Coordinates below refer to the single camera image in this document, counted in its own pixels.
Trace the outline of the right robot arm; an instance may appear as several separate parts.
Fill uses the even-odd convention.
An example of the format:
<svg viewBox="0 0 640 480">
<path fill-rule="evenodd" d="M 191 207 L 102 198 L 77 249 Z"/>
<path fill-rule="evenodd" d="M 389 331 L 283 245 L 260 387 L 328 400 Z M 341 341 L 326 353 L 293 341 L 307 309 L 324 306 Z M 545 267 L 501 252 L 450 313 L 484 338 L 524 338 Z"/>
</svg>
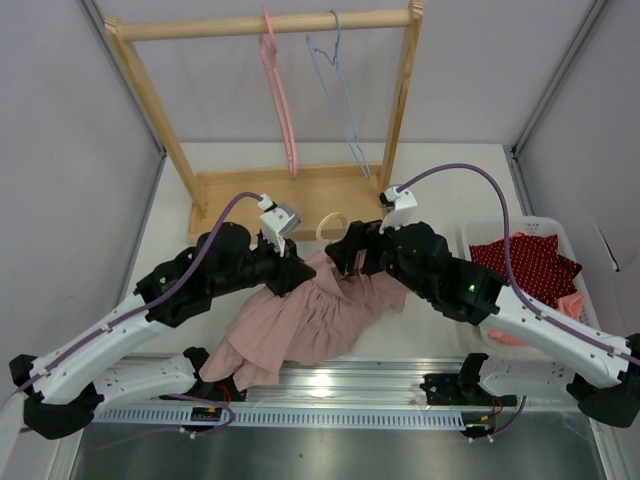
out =
<svg viewBox="0 0 640 480">
<path fill-rule="evenodd" d="M 356 221 L 325 252 L 344 275 L 387 273 L 443 316 L 503 331 L 548 356 L 522 361 L 469 354 L 456 378 L 465 403 L 569 397 L 587 417 L 609 426 L 628 428 L 638 416 L 638 336 L 576 324 L 501 275 L 453 256 L 429 225 L 381 230 L 376 222 Z"/>
</svg>

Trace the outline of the red polka dot cloth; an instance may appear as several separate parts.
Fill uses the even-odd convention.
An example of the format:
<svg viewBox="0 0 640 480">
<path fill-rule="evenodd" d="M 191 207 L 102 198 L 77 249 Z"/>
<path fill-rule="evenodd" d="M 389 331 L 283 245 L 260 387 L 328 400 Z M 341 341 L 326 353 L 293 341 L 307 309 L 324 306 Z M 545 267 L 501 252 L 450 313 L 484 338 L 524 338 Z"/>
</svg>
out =
<svg viewBox="0 0 640 480">
<path fill-rule="evenodd" d="M 574 284 L 582 266 L 558 252 L 557 235 L 516 232 L 509 238 L 512 270 L 518 285 L 536 300 L 577 319 L 585 297 Z"/>
</svg>

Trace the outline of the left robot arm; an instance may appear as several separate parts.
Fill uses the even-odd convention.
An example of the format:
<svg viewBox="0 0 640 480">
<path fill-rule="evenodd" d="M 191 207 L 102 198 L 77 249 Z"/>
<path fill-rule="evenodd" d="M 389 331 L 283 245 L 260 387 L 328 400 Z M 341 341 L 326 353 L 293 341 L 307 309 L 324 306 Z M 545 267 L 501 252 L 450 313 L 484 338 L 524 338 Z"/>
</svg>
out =
<svg viewBox="0 0 640 480">
<path fill-rule="evenodd" d="M 142 344 L 209 311 L 217 297 L 258 285 L 284 296 L 315 275 L 292 240 L 278 251 L 264 237 L 253 244 L 245 227 L 223 223 L 158 265 L 78 339 L 47 356 L 21 354 L 10 362 L 13 382 L 26 396 L 23 426 L 55 440 L 120 405 L 175 395 L 221 399 L 216 374 L 203 366 L 207 352 L 201 347 L 142 367 L 113 366 Z"/>
</svg>

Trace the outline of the cream plastic hanger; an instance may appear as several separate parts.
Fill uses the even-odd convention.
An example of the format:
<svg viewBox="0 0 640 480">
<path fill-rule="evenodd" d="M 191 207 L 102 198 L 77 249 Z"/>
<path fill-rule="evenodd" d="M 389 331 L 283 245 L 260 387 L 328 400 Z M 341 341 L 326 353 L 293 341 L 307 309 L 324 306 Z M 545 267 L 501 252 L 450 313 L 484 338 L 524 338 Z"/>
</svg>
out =
<svg viewBox="0 0 640 480">
<path fill-rule="evenodd" d="M 331 212 L 318 223 L 315 239 L 323 245 L 330 245 L 344 237 L 347 227 L 348 219 L 343 213 Z"/>
</svg>

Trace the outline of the pink pleated skirt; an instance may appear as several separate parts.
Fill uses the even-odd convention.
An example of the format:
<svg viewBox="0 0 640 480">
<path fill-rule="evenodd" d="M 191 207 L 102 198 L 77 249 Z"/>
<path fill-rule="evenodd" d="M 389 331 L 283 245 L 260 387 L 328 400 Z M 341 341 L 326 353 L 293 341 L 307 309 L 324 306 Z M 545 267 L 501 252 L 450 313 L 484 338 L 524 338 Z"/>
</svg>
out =
<svg viewBox="0 0 640 480">
<path fill-rule="evenodd" d="M 316 275 L 294 291 L 279 297 L 264 287 L 243 303 L 200 368 L 202 380 L 230 377 L 240 391 L 276 385 L 284 362 L 346 355 L 383 315 L 404 309 L 408 290 L 385 272 L 344 276 L 322 251 L 306 264 Z"/>
</svg>

